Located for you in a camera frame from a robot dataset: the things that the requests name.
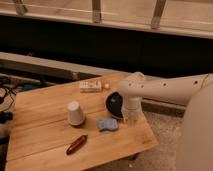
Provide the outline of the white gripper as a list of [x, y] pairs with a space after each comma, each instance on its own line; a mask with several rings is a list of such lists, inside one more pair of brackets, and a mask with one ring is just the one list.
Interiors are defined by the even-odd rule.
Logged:
[[122, 104], [123, 122], [133, 128], [137, 117], [142, 113], [141, 99], [139, 97], [124, 97]]

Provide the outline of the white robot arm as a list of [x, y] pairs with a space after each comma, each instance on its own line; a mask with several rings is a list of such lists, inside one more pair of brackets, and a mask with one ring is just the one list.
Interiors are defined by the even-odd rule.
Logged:
[[123, 115], [142, 111], [140, 97], [185, 105], [176, 171], [213, 171], [213, 74], [147, 80], [135, 72], [117, 90]]

